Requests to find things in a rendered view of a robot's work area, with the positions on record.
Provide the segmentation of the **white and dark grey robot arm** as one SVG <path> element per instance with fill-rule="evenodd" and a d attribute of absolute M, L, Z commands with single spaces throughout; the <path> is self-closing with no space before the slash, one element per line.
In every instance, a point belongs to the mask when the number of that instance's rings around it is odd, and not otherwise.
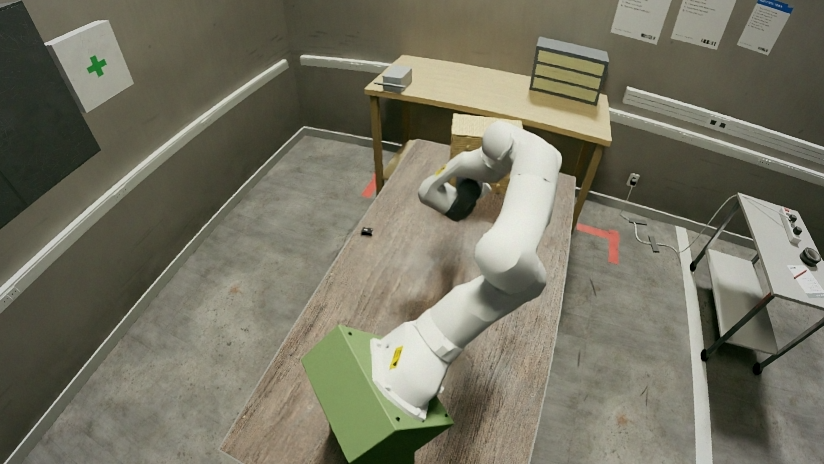
<path fill-rule="evenodd" d="M 537 250 L 551 221 L 561 164 L 561 153 L 542 138 L 498 120 L 478 150 L 462 152 L 421 184 L 420 202 L 459 222 L 491 191 L 488 183 L 511 172 L 498 221 L 476 245 L 482 276 L 456 286 L 416 321 L 370 340 L 373 382 L 408 416 L 424 421 L 427 401 L 444 390 L 447 370 L 464 347 L 544 290 Z M 453 177 L 456 189 L 447 183 Z"/>

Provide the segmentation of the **light wooden chest of drawers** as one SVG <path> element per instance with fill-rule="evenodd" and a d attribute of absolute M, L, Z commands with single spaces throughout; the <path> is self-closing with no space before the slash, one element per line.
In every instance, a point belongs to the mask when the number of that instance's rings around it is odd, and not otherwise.
<path fill-rule="evenodd" d="M 500 118 L 454 114 L 453 115 L 453 124 L 452 124 L 452 133 L 451 133 L 450 160 L 451 160 L 451 154 L 460 154 L 460 153 L 452 153 L 453 135 L 483 138 L 483 135 L 484 135 L 486 129 L 491 124 L 493 124 L 494 122 L 496 122 L 498 120 L 506 122 L 506 123 L 510 123 L 510 124 L 520 128 L 520 129 L 522 129 L 521 121 L 517 121 L 517 120 L 508 120 L 508 119 L 500 119 Z"/>

